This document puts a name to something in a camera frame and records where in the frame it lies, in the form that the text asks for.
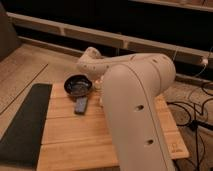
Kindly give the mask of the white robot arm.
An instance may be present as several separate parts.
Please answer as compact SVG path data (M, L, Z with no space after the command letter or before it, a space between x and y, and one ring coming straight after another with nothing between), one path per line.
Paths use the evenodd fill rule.
M80 71L101 79L101 99L121 171L175 171L154 104L173 83L172 60L160 53L106 58L89 47Z

